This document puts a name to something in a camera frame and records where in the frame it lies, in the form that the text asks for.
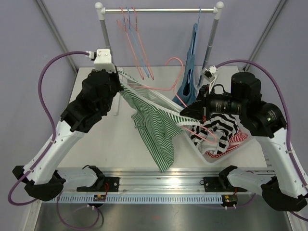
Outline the light blue wire hanger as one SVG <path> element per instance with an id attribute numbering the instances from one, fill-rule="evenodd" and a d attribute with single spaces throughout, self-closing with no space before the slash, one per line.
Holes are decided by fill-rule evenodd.
<path id="1" fill-rule="evenodd" d="M 141 64 L 141 69 L 142 69 L 144 78 L 145 77 L 150 78 L 149 72 L 147 70 L 147 67 L 145 66 L 144 60 L 143 60 L 142 55 L 141 55 L 142 50 L 141 50 L 141 46 L 140 46 L 140 43 L 139 43 L 139 40 L 138 40 L 137 33 L 135 31 L 134 11 L 133 11 L 132 8 L 129 9 L 128 7 L 125 10 L 126 10 L 125 16 L 126 16 L 126 19 L 127 19 L 127 23 L 130 21 L 130 29 L 131 29 L 132 35 L 133 35 L 133 38 L 131 38 L 131 40 L 136 43 L 136 45 L 134 45 L 134 47 L 135 47 L 136 52 L 138 53 L 138 57 L 139 57 L 139 61 L 140 61 L 140 64 Z"/>

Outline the black white striped tank top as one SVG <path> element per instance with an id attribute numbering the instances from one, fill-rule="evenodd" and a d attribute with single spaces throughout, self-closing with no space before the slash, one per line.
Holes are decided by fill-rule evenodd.
<path id="1" fill-rule="evenodd" d="M 234 116 L 215 113 L 201 126 L 193 126 L 190 138 L 201 153 L 217 156 L 227 151 L 230 139 L 238 132 Z"/>

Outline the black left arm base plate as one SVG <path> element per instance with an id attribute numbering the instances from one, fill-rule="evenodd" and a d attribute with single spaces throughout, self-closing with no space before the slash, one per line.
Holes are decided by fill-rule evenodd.
<path id="1" fill-rule="evenodd" d="M 118 192 L 119 177 L 98 177 L 92 186 L 77 187 L 77 192 Z"/>

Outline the red white striped tank top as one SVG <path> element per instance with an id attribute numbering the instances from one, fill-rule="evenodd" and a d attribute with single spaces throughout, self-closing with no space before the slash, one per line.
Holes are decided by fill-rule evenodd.
<path id="1" fill-rule="evenodd" d="M 216 153 L 215 151 L 206 151 L 204 155 L 218 159 L 238 148 L 244 141 L 247 140 L 247 138 L 248 134 L 243 133 L 241 129 L 239 129 L 238 132 L 229 139 L 229 146 L 225 149 L 225 151 L 217 151 Z"/>

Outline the green white striped tank top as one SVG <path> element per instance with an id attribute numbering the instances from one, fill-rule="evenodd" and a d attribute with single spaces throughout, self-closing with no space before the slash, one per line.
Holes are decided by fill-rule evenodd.
<path id="1" fill-rule="evenodd" d="M 161 172 L 168 170 L 175 160 L 172 139 L 185 132 L 184 126 L 198 126 L 200 121 L 181 116 L 182 107 L 162 95 L 147 89 L 129 74 L 119 71 L 121 96 L 135 110 L 131 116 L 135 128 Z"/>

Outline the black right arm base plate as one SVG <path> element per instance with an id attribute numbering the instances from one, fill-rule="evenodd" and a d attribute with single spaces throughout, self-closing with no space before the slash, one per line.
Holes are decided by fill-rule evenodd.
<path id="1" fill-rule="evenodd" d="M 234 188 L 224 177 L 204 177 L 203 185 L 206 192 L 233 192 Z"/>

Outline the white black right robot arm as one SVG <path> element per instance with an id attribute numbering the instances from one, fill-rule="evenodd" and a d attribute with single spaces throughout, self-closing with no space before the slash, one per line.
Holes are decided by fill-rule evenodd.
<path id="1" fill-rule="evenodd" d="M 180 115 L 197 120 L 209 119 L 217 113 L 238 115 L 268 155 L 275 175 L 261 178 L 229 166 L 218 175 L 219 187 L 225 191 L 233 187 L 249 190 L 261 195 L 277 211 L 299 212 L 308 204 L 308 178 L 291 149 L 289 118 L 261 97 L 261 81 L 252 73 L 239 72 L 231 77 L 230 93 L 216 94 L 209 85 L 203 85 L 196 101 Z"/>

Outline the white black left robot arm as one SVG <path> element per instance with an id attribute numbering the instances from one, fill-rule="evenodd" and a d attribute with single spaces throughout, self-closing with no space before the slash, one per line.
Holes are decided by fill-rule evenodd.
<path id="1" fill-rule="evenodd" d="M 58 165 L 70 149 L 111 110 L 113 98 L 122 91 L 117 68 L 93 69 L 82 81 L 82 90 L 60 116 L 50 139 L 37 155 L 13 174 L 25 183 L 26 193 L 38 200 L 49 201 L 63 190 L 98 192 L 104 189 L 105 175 L 96 166 L 70 171 Z"/>

